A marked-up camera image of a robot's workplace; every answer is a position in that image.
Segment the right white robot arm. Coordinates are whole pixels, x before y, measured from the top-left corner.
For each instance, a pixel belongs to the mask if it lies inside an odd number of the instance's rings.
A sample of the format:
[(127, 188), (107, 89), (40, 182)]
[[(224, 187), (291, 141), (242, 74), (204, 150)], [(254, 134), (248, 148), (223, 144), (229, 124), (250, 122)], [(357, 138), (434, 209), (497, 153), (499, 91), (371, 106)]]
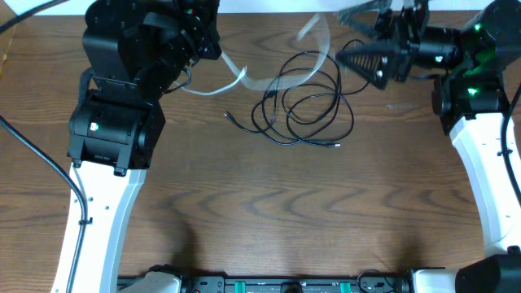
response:
[(467, 267), (411, 269), (392, 292), (517, 292), (520, 289), (520, 155), (514, 135), (517, 98), (503, 71), (520, 56), (520, 3), (494, 0), (463, 28), (432, 27), (426, 1), (399, 15), (388, 1), (339, 12), (339, 22), (368, 37), (336, 54), (346, 67), (384, 89), (414, 66), (430, 70), (433, 112), (465, 167), (478, 208), (484, 258)]

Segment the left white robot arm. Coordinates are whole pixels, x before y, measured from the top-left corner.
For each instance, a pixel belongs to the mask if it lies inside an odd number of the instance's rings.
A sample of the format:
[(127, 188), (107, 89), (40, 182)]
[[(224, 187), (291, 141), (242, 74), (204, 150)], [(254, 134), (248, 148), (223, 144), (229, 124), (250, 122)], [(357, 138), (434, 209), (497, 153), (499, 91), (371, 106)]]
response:
[(70, 121), (73, 181), (55, 292), (114, 292), (126, 228), (165, 124), (160, 99), (221, 55), (219, 0), (93, 2)]

